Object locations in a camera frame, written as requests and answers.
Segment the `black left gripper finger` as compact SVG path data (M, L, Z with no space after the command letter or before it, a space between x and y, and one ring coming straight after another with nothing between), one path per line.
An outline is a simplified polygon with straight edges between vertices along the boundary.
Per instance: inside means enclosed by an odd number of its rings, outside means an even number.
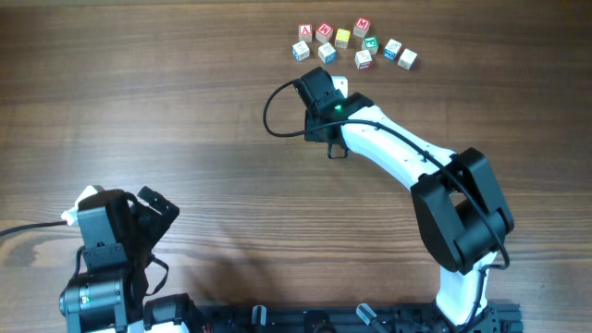
M137 220L137 228L142 236L142 241L152 250L167 232L167 222L151 207L135 203L131 210Z
M144 203L140 204L153 208L164 217L166 221L166 230L168 230L170 225L179 216L179 208L176 205L171 203L159 192L153 191L147 186L144 186L139 191L137 197L144 201Z

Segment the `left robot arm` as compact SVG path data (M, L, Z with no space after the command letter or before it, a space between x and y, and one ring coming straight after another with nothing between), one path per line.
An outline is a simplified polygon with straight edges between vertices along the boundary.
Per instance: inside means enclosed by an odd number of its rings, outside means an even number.
M154 246L179 208L143 187L138 194L87 186L62 217L83 238L76 267L59 298L67 332L209 332L188 294L157 297L145 273L163 261Z

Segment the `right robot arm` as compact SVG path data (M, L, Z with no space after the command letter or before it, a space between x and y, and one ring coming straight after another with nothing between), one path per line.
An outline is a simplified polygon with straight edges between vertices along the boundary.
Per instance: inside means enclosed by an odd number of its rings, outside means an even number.
M504 241L514 228L486 157L422 140L366 96L345 96L341 82L322 68L293 85L306 107L305 140L360 154L410 191L422 242L440 266L438 318L460 332L483 329L487 275L508 267Z

